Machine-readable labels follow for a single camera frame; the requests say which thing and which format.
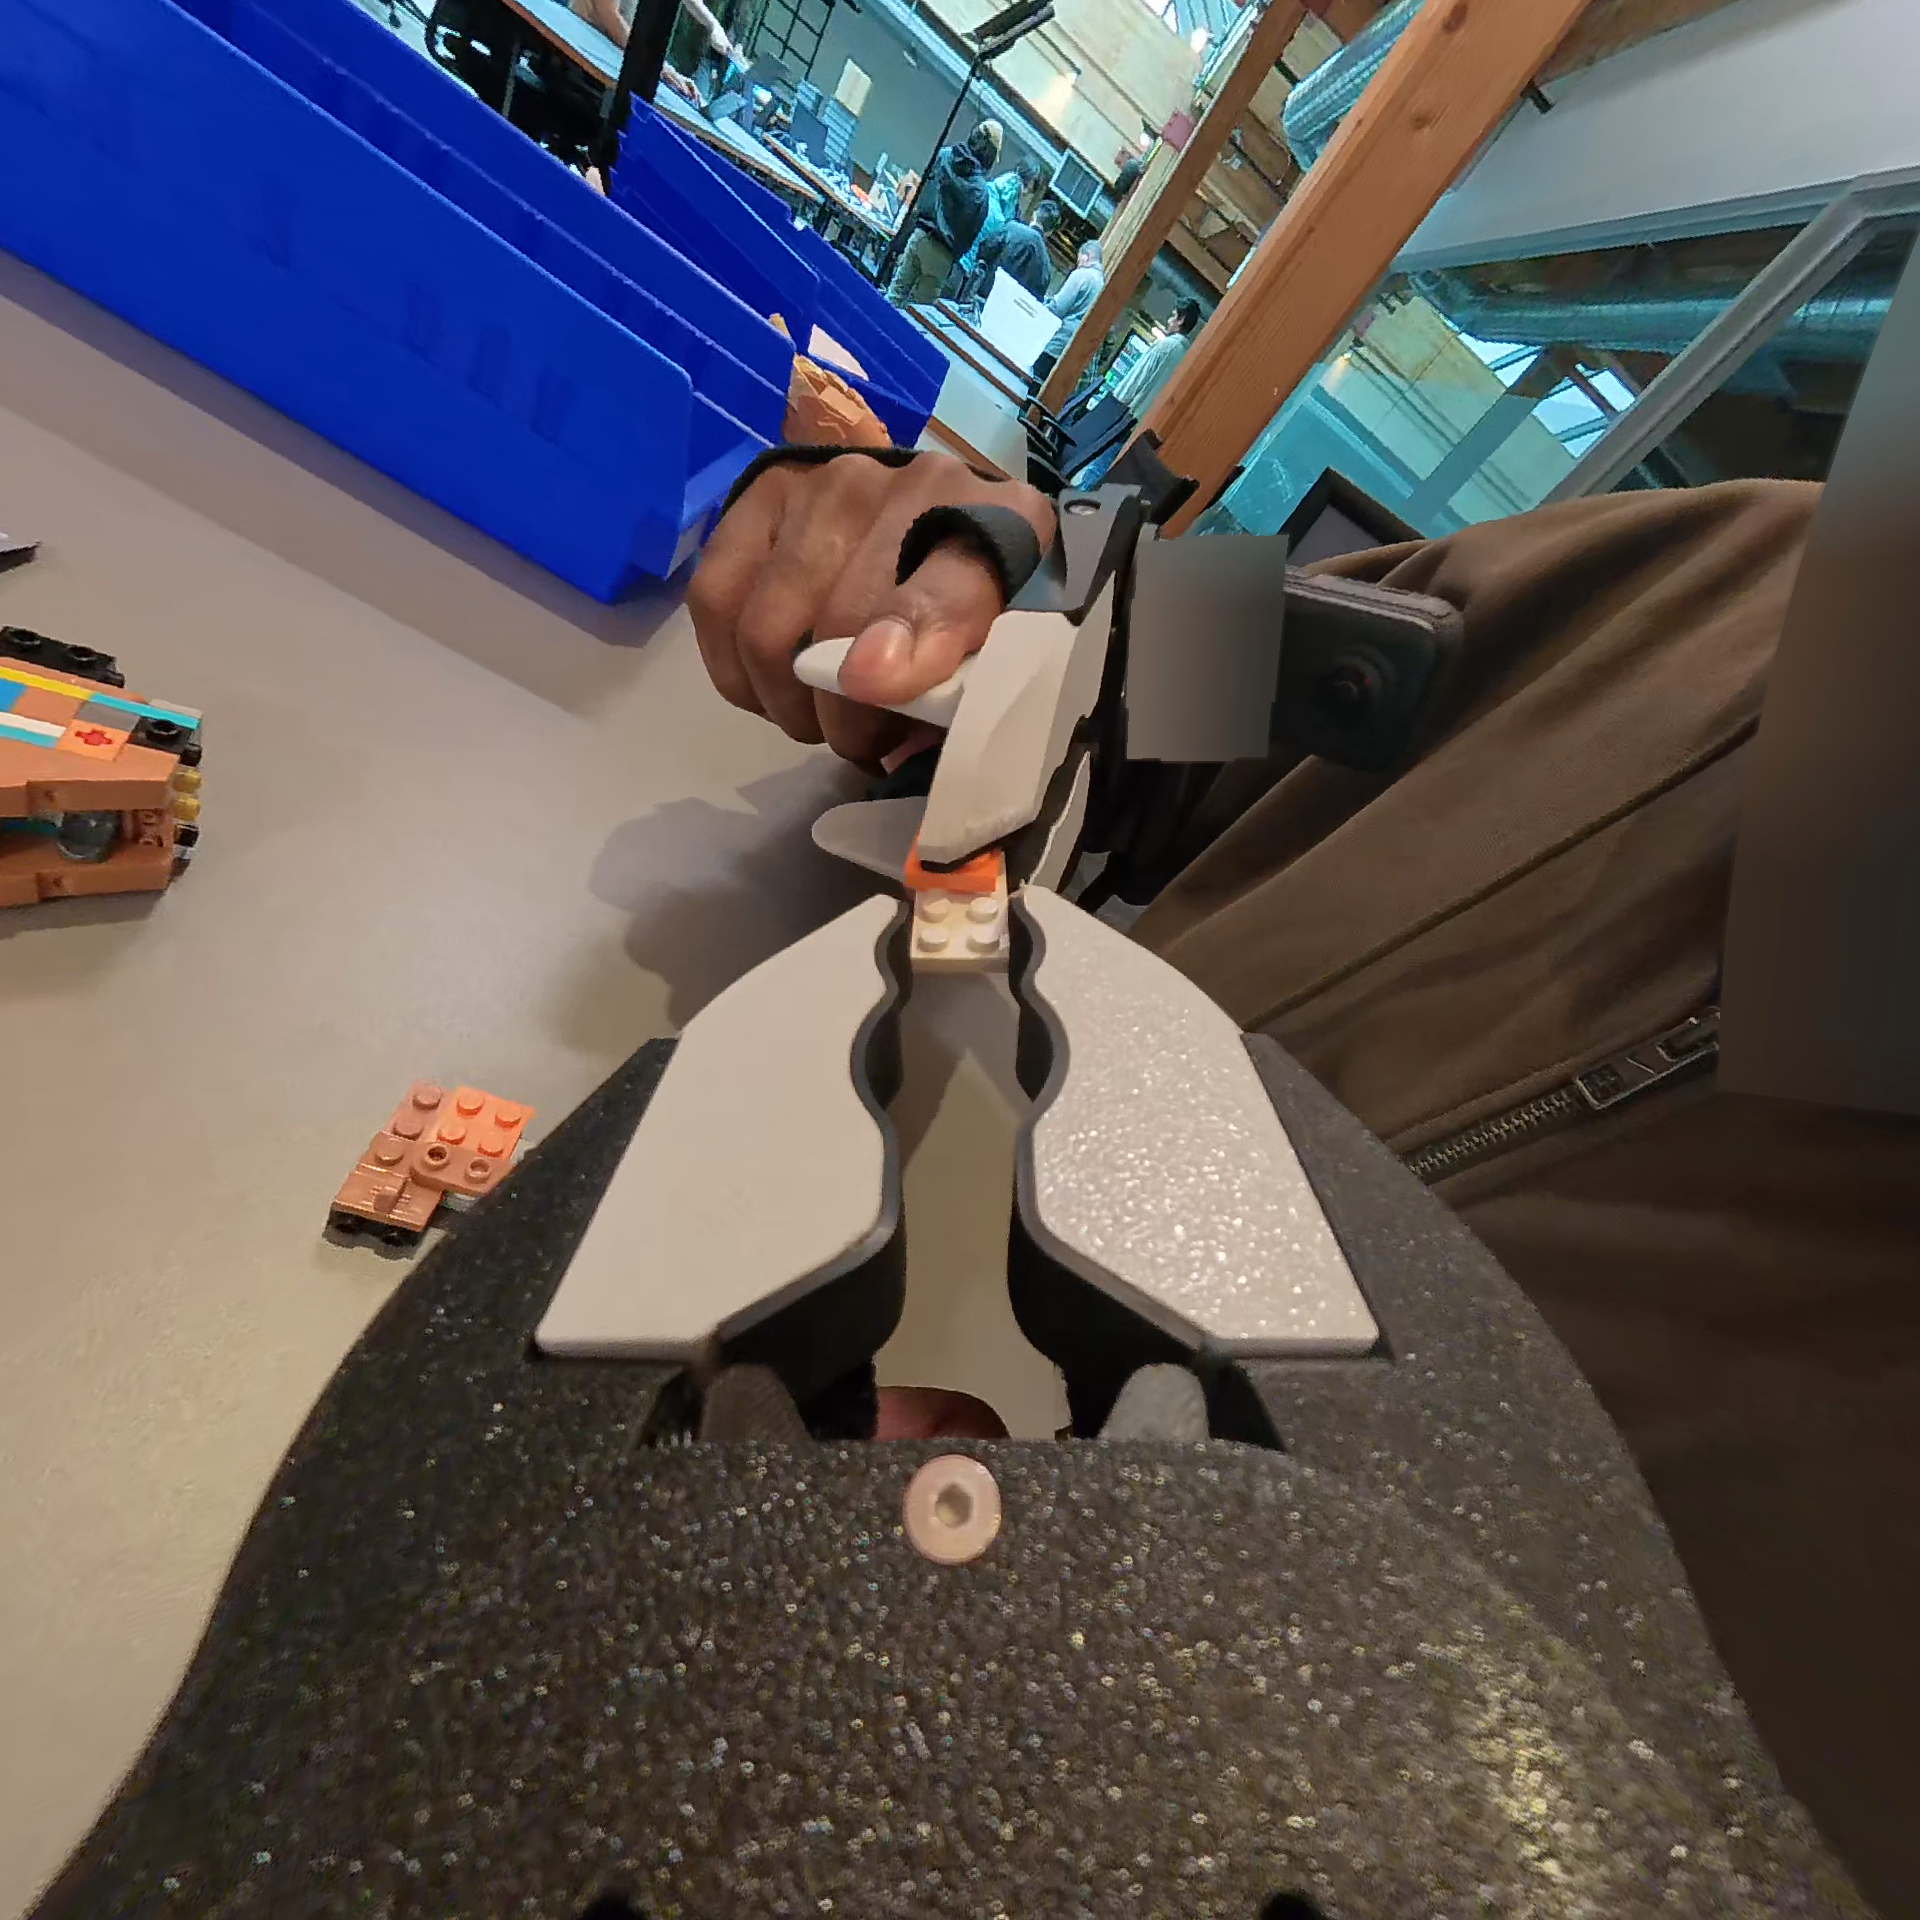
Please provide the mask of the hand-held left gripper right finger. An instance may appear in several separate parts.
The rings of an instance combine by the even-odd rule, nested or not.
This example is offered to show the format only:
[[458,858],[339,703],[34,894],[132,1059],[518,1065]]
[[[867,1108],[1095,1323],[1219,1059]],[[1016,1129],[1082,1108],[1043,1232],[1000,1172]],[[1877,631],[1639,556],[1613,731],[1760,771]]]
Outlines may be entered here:
[[1378,1355],[1378,1313],[1282,1129],[1233,1015],[1132,933],[1016,894],[1016,1139],[1010,1305],[1103,1427],[1132,1369]]

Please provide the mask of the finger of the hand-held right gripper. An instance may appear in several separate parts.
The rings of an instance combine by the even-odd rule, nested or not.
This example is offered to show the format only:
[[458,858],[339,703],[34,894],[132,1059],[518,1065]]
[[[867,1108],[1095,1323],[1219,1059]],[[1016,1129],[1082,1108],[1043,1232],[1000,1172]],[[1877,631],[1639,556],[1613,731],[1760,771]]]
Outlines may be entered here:
[[922,853],[974,858],[1016,846],[1056,779],[1077,731],[1095,710],[1107,661],[1107,602],[1000,608],[965,661],[956,722],[925,784]]
[[1028,889],[1065,889],[1088,828],[1088,784],[1095,784],[1095,747],[1065,747],[1056,779],[1043,784],[1043,806],[1028,825],[1019,882]]

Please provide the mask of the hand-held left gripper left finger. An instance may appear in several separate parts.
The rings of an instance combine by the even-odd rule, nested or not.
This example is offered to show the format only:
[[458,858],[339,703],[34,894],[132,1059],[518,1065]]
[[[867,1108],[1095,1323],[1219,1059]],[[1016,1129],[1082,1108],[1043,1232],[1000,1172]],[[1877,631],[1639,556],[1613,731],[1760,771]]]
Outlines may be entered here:
[[716,995],[670,1044],[537,1355],[696,1382],[760,1362],[797,1405],[867,1369],[902,1313],[900,1006],[902,894],[859,894]]

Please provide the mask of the white toy brick plate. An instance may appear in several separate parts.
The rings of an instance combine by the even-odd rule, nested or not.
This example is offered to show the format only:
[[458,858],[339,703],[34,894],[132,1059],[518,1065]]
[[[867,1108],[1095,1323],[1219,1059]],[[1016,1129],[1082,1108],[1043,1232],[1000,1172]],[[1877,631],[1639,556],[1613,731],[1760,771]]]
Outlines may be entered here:
[[1010,882],[992,889],[915,889],[915,972],[1010,972]]

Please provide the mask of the small orange toy brick assembly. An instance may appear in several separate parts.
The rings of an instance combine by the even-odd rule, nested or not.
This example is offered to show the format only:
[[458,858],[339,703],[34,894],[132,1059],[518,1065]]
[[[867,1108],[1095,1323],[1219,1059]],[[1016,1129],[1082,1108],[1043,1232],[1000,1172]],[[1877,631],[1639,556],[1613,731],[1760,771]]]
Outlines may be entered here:
[[528,1102],[491,1087],[414,1082],[329,1195],[324,1233],[421,1254],[428,1232],[504,1185],[528,1120]]

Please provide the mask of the blue plastic bin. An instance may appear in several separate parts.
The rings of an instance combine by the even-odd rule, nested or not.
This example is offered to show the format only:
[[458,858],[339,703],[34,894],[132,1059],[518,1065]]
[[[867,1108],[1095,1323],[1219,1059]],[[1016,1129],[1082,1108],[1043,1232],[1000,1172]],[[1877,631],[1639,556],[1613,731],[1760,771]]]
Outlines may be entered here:
[[902,307],[888,307],[813,228],[797,228],[797,211],[731,151],[696,148],[652,105],[630,105],[611,202],[641,228],[673,244],[745,307],[780,314],[810,362],[821,362],[821,345],[810,345],[813,328],[849,345],[859,362],[855,390],[900,446],[925,436],[946,355]]
[[599,602],[780,436],[784,342],[358,4],[10,4],[10,247]]

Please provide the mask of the grey desk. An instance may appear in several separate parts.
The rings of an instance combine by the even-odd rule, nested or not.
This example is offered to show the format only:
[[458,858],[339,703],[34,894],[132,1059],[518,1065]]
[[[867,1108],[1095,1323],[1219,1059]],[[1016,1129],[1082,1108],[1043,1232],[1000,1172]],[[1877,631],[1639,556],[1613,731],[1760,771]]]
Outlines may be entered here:
[[537,1093],[859,882],[832,771],[599,608],[10,268],[10,620],[210,722],[189,882],[10,912],[10,1916],[174,1689],[405,1257],[324,1195],[421,1076]]

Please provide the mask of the person's right hand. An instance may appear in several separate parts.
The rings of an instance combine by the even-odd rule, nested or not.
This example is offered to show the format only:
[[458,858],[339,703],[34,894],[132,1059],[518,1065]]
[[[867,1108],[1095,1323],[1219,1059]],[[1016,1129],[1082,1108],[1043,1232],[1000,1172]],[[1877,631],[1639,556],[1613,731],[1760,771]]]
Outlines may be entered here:
[[1010,507],[1038,542],[1056,525],[1043,493],[956,459],[760,469],[681,592],[703,685],[859,771],[915,760],[925,731],[900,703],[979,654],[1000,620],[992,570],[974,542],[942,542],[900,578],[900,542],[925,507]]

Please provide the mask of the black office chair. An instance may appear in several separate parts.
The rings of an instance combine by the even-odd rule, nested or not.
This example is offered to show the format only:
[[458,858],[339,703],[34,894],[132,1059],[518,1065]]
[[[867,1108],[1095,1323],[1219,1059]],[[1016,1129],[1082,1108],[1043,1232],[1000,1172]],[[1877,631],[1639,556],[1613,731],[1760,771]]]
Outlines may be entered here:
[[1077,469],[1107,462],[1132,443],[1132,410],[1107,390],[1065,395],[1065,410],[1019,408],[1019,479],[1065,493]]

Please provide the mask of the tan toy pieces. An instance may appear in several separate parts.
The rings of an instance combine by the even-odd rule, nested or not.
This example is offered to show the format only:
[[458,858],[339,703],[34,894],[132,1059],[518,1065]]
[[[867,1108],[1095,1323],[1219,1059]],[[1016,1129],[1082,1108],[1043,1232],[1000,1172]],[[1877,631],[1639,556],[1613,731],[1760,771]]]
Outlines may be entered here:
[[888,446],[877,408],[821,362],[797,355],[780,443],[797,446]]

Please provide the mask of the person's brown hoodie torso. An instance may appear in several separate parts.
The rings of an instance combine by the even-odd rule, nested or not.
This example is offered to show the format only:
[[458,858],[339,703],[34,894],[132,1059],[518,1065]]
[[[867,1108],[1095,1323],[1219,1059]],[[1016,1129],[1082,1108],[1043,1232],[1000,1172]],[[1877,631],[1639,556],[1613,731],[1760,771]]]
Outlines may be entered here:
[[1462,620],[1386,779],[1219,771],[1141,912],[1535,1305],[1623,1438],[1716,1655],[1877,1916],[1913,1916],[1913,1120],[1729,1093],[1744,771],[1823,488],[1605,493],[1333,556]]

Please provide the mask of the black pole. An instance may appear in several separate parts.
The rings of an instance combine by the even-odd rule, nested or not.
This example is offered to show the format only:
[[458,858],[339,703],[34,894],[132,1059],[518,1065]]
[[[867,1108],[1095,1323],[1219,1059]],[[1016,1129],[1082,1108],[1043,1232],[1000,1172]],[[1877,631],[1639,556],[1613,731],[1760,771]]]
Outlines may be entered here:
[[586,148],[586,183],[611,192],[630,98],[652,105],[670,29],[673,29],[681,4],[673,0],[630,0],[630,15],[617,15],[617,0],[578,0],[573,15],[586,15],[617,43],[617,83],[600,98],[599,148]]

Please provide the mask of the multicoloured toy brick model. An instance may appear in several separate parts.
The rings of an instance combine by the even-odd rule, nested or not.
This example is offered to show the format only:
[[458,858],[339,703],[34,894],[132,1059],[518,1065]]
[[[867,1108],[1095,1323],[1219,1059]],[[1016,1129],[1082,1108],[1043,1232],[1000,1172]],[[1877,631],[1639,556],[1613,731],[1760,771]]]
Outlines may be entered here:
[[202,710],[96,646],[0,631],[0,906],[158,894],[195,846]]

